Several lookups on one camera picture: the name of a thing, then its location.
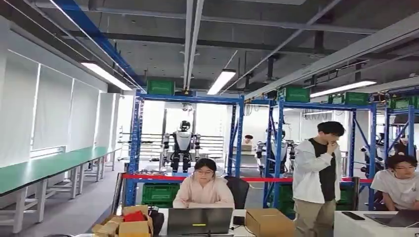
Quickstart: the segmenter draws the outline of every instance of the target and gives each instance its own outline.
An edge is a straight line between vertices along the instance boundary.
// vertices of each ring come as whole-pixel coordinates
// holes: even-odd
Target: red stripe
[[[125,179],[157,179],[157,180],[173,180],[173,181],[182,181],[186,177],[177,177],[177,176],[164,176],[164,175],[147,175],[147,174],[124,174],[123,178]],[[243,180],[247,182],[292,182],[292,178],[251,178],[251,177],[242,177]],[[351,178],[345,177],[342,178],[342,181],[348,182],[351,181]],[[371,183],[372,179],[360,179],[360,183]]]

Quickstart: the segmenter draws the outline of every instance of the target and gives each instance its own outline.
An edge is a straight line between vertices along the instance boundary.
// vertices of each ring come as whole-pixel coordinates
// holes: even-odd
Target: hand
[[[336,147],[337,147],[337,142],[329,142],[327,153],[329,155],[332,155],[332,153],[336,150]]]

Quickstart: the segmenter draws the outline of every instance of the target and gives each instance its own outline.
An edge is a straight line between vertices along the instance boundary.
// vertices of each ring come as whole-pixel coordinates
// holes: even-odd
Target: white jacket
[[[295,148],[293,174],[293,197],[303,201],[325,203],[320,184],[319,171],[331,164],[332,156],[324,153],[318,158],[310,141],[304,140]],[[335,150],[336,181],[335,199],[340,200],[340,180],[342,179],[342,156],[339,146]]]

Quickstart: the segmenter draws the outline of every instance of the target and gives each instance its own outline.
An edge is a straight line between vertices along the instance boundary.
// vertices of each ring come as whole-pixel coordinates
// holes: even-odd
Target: black bag
[[[156,210],[149,210],[148,215],[153,220],[154,236],[158,236],[160,230],[162,229],[163,222],[165,221],[165,215],[163,213],[159,213]]]

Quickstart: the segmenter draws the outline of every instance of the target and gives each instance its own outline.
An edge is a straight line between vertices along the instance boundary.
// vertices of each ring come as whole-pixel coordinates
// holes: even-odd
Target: fluorescent light
[[[230,81],[231,78],[234,77],[235,74],[236,74],[236,70],[223,69],[220,76],[218,76],[217,80],[211,86],[211,89],[209,89],[207,94],[208,95],[217,94],[227,84],[227,82]]]
[[[319,114],[330,114],[332,111],[317,111],[317,112],[310,112],[310,113],[304,113],[302,115],[319,115]]]
[[[85,66],[85,67],[89,68],[90,70],[94,71],[99,76],[103,77],[108,82],[116,85],[120,89],[122,89],[122,90],[132,90],[127,85],[125,85],[125,83],[123,83],[122,81],[116,79],[116,77],[114,77],[113,75],[109,74],[109,72],[103,70],[103,68],[97,66],[95,63],[82,63],[82,64],[83,64],[83,66]]]
[[[341,92],[341,91],[345,91],[345,90],[351,90],[351,89],[355,89],[355,88],[358,88],[358,87],[372,85],[372,84],[376,84],[376,83],[377,82],[375,82],[375,81],[369,81],[369,80],[360,81],[360,82],[356,82],[356,83],[353,83],[353,84],[344,85],[344,86],[340,86],[340,87],[337,87],[337,88],[313,93],[313,94],[310,95],[310,98],[314,98],[314,97],[322,96],[322,95],[327,95],[327,94],[333,94],[333,93]]]

